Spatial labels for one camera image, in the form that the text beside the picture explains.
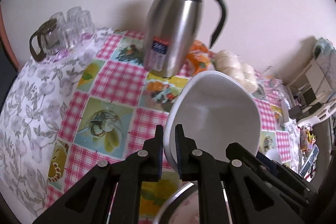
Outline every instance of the white bowl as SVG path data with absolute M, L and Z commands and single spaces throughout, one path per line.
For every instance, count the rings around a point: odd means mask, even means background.
M 276 149 L 274 149 L 274 148 L 272 148 L 272 149 L 270 149 L 270 150 L 267 150 L 267 152 L 265 153 L 265 156 L 266 156 L 267 158 L 269 158 L 270 160 L 275 160 L 276 162 L 282 164 L 282 162 L 281 162 L 281 155 L 280 155 L 280 153 L 279 153 Z
M 225 149 L 238 142 L 253 155 L 258 152 L 261 119 L 253 97 L 219 71 L 194 76 L 170 110 L 163 134 L 166 158 L 177 171 L 175 126 L 215 159 L 229 162 Z

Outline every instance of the orange package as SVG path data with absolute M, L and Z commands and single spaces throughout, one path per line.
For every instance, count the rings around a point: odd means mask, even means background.
M 211 51 L 201 41 L 195 40 L 187 54 L 187 62 L 192 75 L 204 70 L 214 70 L 215 67 L 210 61 Z
M 148 91 L 160 91 L 160 90 L 163 90 L 163 83 L 160 82 L 160 81 L 150 81 L 148 84 L 147 84 L 147 90 Z

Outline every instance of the drinking glass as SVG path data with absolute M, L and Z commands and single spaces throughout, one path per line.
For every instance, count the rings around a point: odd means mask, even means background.
M 37 37 L 40 48 L 39 54 L 36 53 L 32 41 Z M 59 52 L 63 47 L 58 36 L 57 20 L 52 18 L 43 23 L 40 28 L 30 37 L 29 48 L 33 58 L 40 62 L 46 56 L 51 56 Z
M 76 6 L 72 7 L 67 11 L 67 21 L 74 22 L 77 18 L 76 14 L 82 10 L 82 7 Z
M 257 79 L 258 86 L 263 88 L 264 97 L 277 90 L 282 84 L 282 78 L 272 66 L 269 66 Z
M 53 14 L 50 17 L 50 19 L 53 19 L 53 18 L 57 20 L 57 27 L 58 28 L 62 27 L 66 23 L 63 12 L 57 12 L 57 13 Z
M 75 22 L 66 23 L 59 30 L 60 38 L 63 42 L 63 45 L 67 49 L 72 49 L 80 44 L 80 36 L 76 27 Z
M 78 12 L 76 16 L 77 16 L 76 18 L 77 29 L 80 34 L 84 34 L 84 33 L 94 34 L 95 33 L 95 26 L 92 22 L 90 11 L 83 10 L 81 12 Z

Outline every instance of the plastic bag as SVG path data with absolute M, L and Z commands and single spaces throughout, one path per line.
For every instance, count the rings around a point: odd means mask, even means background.
M 201 71 L 214 70 L 215 67 L 211 63 L 211 51 L 201 41 L 195 40 L 187 54 L 187 62 L 191 70 L 191 75 L 196 75 Z
M 314 143 L 316 142 L 316 136 L 313 135 L 311 132 L 310 126 L 304 126 L 301 129 L 300 133 L 300 147 L 301 151 L 310 153 L 312 150 Z

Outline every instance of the floral tablecloth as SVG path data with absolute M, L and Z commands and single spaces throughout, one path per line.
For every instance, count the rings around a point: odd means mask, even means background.
M 47 196 L 47 176 L 57 133 L 85 68 L 111 29 L 85 35 L 57 62 L 33 58 L 14 81 L 0 114 L 0 178 L 34 215 Z
M 50 163 L 45 207 L 52 205 L 97 162 L 124 160 L 166 123 L 175 98 L 189 80 L 185 65 L 179 75 L 162 79 L 142 66 L 143 33 L 112 34 L 85 69 L 58 131 Z M 290 166 L 289 133 L 281 126 L 278 94 L 256 100 L 262 119 L 264 152 L 277 148 Z M 181 184 L 163 157 L 159 183 L 143 183 L 140 223 L 151 223 L 163 202 Z

